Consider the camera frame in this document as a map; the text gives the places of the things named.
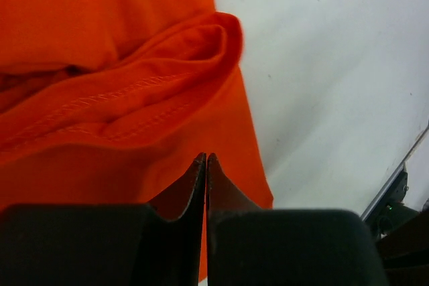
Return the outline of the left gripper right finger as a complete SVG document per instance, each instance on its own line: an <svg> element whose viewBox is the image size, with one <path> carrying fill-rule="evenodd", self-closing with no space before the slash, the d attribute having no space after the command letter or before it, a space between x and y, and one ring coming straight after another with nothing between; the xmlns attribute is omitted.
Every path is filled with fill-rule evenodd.
<svg viewBox="0 0 429 286"><path fill-rule="evenodd" d="M347 210L264 210L206 169L209 285L387 285L370 231Z"/></svg>

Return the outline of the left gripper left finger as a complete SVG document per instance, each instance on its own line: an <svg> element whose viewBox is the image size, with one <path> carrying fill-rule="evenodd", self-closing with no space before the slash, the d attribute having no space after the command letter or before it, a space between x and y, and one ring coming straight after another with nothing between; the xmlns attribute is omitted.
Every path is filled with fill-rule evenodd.
<svg viewBox="0 0 429 286"><path fill-rule="evenodd" d="M144 204L16 204L1 213L2 285L197 285L206 155Z"/></svg>

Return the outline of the orange t-shirt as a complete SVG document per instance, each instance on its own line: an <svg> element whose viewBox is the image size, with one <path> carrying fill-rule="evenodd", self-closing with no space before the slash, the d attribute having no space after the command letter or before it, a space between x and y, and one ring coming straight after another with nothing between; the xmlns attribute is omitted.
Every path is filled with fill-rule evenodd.
<svg viewBox="0 0 429 286"><path fill-rule="evenodd" d="M214 0L1 0L1 207L144 203L214 153L271 208Z"/></svg>

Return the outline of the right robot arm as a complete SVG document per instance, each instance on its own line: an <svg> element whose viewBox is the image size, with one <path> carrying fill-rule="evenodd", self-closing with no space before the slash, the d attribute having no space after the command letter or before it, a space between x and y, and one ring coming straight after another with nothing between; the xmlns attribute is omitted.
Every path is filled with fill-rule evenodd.
<svg viewBox="0 0 429 286"><path fill-rule="evenodd" d="M428 211L404 204L408 173L401 170L365 222L390 285L428 284Z"/></svg>

